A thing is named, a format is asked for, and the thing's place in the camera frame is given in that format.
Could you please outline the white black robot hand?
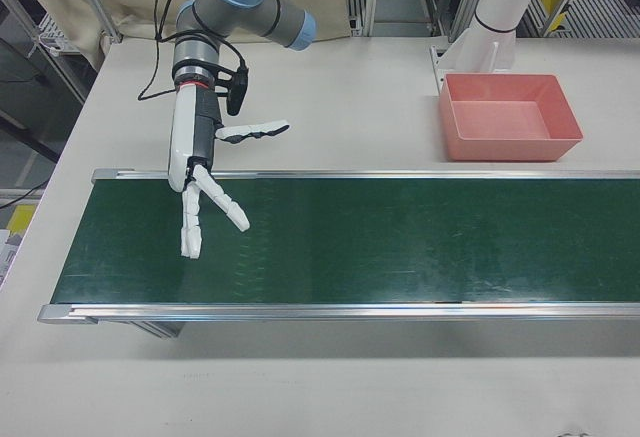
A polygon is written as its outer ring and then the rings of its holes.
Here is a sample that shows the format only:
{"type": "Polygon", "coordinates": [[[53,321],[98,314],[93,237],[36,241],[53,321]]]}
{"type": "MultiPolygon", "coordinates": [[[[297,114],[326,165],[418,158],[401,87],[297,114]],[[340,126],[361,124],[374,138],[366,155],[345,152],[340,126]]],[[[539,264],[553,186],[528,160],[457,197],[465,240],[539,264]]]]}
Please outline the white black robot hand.
{"type": "Polygon", "coordinates": [[[168,182],[182,195],[181,255],[200,256],[202,237],[199,197],[205,193],[242,232],[250,222],[237,202],[214,180],[214,141],[237,144],[246,138],[276,136],[289,128],[285,120],[226,126],[216,93],[202,84],[187,82],[176,92],[172,121],[168,182]]]}

